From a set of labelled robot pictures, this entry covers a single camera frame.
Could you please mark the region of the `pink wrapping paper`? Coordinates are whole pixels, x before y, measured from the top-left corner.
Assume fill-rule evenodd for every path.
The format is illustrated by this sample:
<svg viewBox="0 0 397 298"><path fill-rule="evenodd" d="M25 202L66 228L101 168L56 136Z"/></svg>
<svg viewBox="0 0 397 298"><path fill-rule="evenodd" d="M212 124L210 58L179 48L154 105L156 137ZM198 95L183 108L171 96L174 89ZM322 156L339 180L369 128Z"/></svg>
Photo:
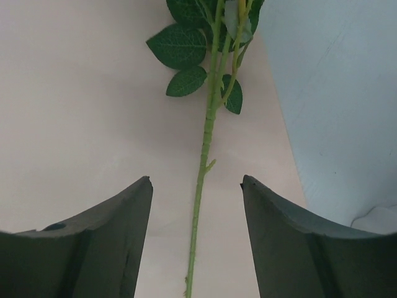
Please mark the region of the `pink wrapping paper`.
<svg viewBox="0 0 397 298"><path fill-rule="evenodd" d="M1 229L41 230L149 176L137 297L182 297L207 94L165 95L146 45L164 1L1 2ZM240 115L217 113L200 208L194 297L258 297L241 182L304 205L265 43L238 73Z"/></svg>

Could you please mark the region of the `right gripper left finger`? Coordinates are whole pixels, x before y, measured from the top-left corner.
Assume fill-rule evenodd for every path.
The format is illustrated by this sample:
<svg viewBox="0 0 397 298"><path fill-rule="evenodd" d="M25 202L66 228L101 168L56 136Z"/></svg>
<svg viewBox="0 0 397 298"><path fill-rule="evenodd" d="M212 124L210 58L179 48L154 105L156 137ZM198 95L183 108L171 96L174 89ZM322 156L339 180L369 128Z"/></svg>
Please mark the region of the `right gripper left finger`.
<svg viewBox="0 0 397 298"><path fill-rule="evenodd" d="M43 230L1 233L2 297L133 297L153 186L119 194Z"/></svg>

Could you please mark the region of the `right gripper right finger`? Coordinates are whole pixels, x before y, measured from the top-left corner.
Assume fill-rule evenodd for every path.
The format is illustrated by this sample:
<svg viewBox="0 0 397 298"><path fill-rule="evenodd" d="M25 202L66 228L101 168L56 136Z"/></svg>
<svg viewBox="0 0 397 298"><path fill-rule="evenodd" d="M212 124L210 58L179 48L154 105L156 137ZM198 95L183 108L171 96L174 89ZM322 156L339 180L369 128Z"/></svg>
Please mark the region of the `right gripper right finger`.
<svg viewBox="0 0 397 298"><path fill-rule="evenodd" d="M396 235L357 230L241 183L261 298L395 297Z"/></svg>

